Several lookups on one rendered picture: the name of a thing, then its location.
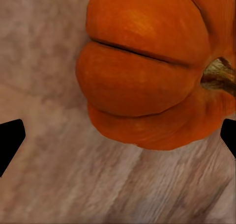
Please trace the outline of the pumpkin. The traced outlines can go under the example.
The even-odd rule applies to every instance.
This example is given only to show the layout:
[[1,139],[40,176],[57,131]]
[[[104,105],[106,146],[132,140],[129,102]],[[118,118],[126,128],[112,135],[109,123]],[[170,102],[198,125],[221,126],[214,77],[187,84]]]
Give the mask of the pumpkin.
[[173,150],[236,112],[236,0],[90,0],[76,61],[107,138]]

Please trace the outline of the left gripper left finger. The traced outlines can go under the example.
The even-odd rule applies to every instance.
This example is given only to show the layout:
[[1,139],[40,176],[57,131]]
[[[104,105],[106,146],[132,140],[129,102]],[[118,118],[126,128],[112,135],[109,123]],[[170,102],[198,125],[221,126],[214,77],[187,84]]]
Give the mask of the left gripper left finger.
[[0,178],[26,137],[23,121],[0,124]]

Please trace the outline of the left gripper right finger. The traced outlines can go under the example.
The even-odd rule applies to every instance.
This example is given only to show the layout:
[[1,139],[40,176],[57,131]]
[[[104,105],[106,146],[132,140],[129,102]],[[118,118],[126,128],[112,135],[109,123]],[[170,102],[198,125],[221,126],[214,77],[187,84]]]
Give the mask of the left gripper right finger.
[[236,158],[236,121],[224,119],[220,136]]

